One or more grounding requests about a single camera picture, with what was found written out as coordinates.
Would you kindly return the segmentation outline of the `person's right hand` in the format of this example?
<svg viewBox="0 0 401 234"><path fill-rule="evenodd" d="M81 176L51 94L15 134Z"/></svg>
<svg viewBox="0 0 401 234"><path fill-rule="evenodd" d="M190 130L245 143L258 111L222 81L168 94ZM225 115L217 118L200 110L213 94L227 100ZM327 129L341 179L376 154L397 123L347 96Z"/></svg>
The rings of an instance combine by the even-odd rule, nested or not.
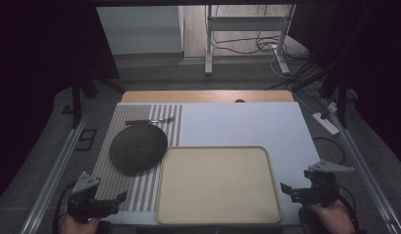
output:
<svg viewBox="0 0 401 234"><path fill-rule="evenodd" d="M309 204L308 207L317 214L322 224L331 234L355 233L350 213L340 200L335 201L328 207L312 204Z"/></svg>

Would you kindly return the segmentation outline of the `white power strip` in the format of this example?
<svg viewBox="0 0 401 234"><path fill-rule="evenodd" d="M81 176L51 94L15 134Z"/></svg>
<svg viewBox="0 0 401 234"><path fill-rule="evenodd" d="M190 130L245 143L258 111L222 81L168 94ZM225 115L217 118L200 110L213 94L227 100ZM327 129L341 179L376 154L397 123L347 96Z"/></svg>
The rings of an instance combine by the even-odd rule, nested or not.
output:
<svg viewBox="0 0 401 234"><path fill-rule="evenodd" d="M331 136L337 135L340 131L333 125L328 119L327 114L322 114L320 112L314 113L312 118Z"/></svg>

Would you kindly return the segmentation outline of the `aluminium rail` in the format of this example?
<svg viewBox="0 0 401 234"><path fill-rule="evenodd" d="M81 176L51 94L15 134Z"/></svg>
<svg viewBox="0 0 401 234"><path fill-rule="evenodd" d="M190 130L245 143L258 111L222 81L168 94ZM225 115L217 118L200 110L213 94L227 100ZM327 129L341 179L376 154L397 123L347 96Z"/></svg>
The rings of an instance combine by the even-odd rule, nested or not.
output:
<svg viewBox="0 0 401 234"><path fill-rule="evenodd" d="M44 185L42 186L29 215L27 216L19 234L36 234L43 218L48 209L52 198L60 183L61 176L69 161L70 155L78 141L82 130L88 120L88 116L84 114L77 126L69 132L69 135L60 150L58 157L52 166Z"/></svg>
<svg viewBox="0 0 401 234"><path fill-rule="evenodd" d="M379 186L376 178L373 176L372 171L363 158L363 154L356 145L350 131L341 124L336 115L331 116L331 121L341 132L341 137L343 138L344 144L352 157L355 168L364 182L376 208L378 209L384 225L390 234L401 234L401 219Z"/></svg>

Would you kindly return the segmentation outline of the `wooden table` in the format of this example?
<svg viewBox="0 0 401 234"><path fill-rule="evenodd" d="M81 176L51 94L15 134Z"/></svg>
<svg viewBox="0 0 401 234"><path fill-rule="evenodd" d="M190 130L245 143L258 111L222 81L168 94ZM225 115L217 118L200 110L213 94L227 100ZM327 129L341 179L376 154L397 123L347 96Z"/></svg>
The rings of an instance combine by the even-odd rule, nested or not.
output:
<svg viewBox="0 0 401 234"><path fill-rule="evenodd" d="M121 101L131 102L293 102L293 95L282 90L209 91L128 91Z"/></svg>

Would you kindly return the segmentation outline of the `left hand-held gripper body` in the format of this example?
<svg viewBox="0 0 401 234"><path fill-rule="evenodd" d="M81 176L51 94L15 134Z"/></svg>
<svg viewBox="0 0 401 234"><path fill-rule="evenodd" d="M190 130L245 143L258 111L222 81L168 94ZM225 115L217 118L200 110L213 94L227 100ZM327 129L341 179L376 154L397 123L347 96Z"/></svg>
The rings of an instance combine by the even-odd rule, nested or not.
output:
<svg viewBox="0 0 401 234"><path fill-rule="evenodd" d="M81 222L89 218L107 217L118 213L120 197L98 200L96 194L100 186L100 179L82 173L75 182L68 198L67 213Z"/></svg>

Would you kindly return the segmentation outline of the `striped grey placemat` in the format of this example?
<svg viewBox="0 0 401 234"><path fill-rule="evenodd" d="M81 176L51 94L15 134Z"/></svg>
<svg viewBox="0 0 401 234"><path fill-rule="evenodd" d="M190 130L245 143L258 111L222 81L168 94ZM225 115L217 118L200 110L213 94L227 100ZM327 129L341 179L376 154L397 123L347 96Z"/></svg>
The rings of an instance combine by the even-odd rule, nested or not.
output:
<svg viewBox="0 0 401 234"><path fill-rule="evenodd" d="M114 137L126 128L126 120L165 119L174 117L168 124L158 124L166 134L169 146L180 145L181 104L125 104L119 103L114 111L107 134L101 147L99 158L92 172L93 177L101 179L96 197L99 200L111 199L123 191L127 199L119 210L121 212L153 212L161 165L136 175L126 175L118 171L109 160L109 147Z"/></svg>

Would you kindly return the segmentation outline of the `black metal stand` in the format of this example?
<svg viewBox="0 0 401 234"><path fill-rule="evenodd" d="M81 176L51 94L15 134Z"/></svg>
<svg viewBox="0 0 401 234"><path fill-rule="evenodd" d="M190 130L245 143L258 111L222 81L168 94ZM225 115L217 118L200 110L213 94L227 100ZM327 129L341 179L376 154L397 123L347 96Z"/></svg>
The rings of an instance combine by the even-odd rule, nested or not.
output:
<svg viewBox="0 0 401 234"><path fill-rule="evenodd" d="M125 93L125 89L115 84L113 81L103 78L95 72L85 72L76 74L72 77L72 104L73 104L73 123L72 128L76 129L82 119L81 92L84 92L87 98L94 98L97 95L97 88L94 81L97 80L105 86L117 91L120 94Z"/></svg>
<svg viewBox="0 0 401 234"><path fill-rule="evenodd" d="M342 65L333 63L326 68L326 79L319 94L322 98L330 98L334 91L338 91L337 105L338 105L338 120L340 124L346 129L345 123L345 106L346 106L346 88L347 76L345 69Z"/></svg>

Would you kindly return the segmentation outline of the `dark round woven mat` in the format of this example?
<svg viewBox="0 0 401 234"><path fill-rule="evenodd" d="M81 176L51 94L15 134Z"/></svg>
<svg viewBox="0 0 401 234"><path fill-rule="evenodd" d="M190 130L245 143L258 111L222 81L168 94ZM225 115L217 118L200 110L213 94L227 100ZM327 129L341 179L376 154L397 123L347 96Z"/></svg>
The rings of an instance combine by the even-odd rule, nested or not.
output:
<svg viewBox="0 0 401 234"><path fill-rule="evenodd" d="M157 126L135 124L115 136L109 159L124 174L136 175L157 166L168 149L166 134Z"/></svg>

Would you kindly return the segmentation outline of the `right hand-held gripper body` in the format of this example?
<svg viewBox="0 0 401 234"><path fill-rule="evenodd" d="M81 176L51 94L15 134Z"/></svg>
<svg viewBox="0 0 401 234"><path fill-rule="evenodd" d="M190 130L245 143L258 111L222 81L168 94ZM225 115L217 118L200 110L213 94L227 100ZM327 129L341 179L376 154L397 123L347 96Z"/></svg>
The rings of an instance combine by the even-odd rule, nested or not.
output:
<svg viewBox="0 0 401 234"><path fill-rule="evenodd" d="M291 188L290 197L294 203L316 204L328 207L339 199L340 189L336 174L354 173L353 167L346 167L325 160L320 160L303 171L311 182L309 188Z"/></svg>

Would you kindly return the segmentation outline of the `beige rectangular tray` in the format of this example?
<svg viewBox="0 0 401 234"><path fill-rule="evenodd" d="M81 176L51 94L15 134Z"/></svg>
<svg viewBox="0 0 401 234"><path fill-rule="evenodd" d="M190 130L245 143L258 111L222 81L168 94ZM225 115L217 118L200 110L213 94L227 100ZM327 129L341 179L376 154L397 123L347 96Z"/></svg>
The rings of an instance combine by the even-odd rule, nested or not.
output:
<svg viewBox="0 0 401 234"><path fill-rule="evenodd" d="M164 224L271 224L282 217L260 146L171 147L161 165L156 218Z"/></svg>

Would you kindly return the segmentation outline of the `white metal stand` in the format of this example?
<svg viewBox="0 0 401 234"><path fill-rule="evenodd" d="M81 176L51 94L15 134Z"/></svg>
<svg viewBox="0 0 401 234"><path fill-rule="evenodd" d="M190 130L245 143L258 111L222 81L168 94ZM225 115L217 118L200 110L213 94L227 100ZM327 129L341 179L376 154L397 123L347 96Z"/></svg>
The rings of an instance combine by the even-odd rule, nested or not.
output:
<svg viewBox="0 0 401 234"><path fill-rule="evenodd" d="M212 54L212 33L214 31L278 31L280 33L278 42L272 46L274 56L284 75L289 74L290 70L282 53L283 44L292 20L295 5L288 6L288 12L284 17L270 16L212 16L211 5L205 7L206 16L206 51L205 51L205 74L213 73L213 54Z"/></svg>

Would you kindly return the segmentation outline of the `dark curtain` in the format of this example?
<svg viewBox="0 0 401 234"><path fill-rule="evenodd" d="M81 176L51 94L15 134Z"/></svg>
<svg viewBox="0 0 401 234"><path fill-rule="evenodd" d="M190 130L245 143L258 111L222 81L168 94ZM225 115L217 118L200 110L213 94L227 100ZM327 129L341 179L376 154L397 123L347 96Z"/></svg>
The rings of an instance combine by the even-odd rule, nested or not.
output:
<svg viewBox="0 0 401 234"><path fill-rule="evenodd" d="M401 161L401 0L320 0L298 4L289 35L325 68L353 46L320 94L341 80L358 95L356 109Z"/></svg>
<svg viewBox="0 0 401 234"><path fill-rule="evenodd" d="M0 197L77 80L118 70L93 0L0 0Z"/></svg>

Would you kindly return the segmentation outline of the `person's left hand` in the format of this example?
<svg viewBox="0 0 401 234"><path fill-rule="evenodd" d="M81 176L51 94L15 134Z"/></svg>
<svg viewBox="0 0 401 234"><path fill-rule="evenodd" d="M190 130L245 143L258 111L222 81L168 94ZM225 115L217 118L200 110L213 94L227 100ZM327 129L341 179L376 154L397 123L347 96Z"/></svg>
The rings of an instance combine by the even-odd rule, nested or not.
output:
<svg viewBox="0 0 401 234"><path fill-rule="evenodd" d="M66 214L60 219L60 234L97 234L100 218L94 217L86 223L78 222L71 215Z"/></svg>

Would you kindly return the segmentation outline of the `white foam board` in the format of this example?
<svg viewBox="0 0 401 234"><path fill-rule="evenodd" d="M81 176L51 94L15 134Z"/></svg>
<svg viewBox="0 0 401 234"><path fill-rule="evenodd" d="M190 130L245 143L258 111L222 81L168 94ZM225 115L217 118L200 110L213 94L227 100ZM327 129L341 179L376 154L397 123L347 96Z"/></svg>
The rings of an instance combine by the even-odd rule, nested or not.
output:
<svg viewBox="0 0 401 234"><path fill-rule="evenodd" d="M267 151L282 212L269 225L299 222L299 205L282 193L280 183L307 187L303 171L319 156L301 110L295 102L255 103L125 103L181 104L180 145L171 147L260 146ZM115 224L167 226L153 212L121 212L109 217Z"/></svg>

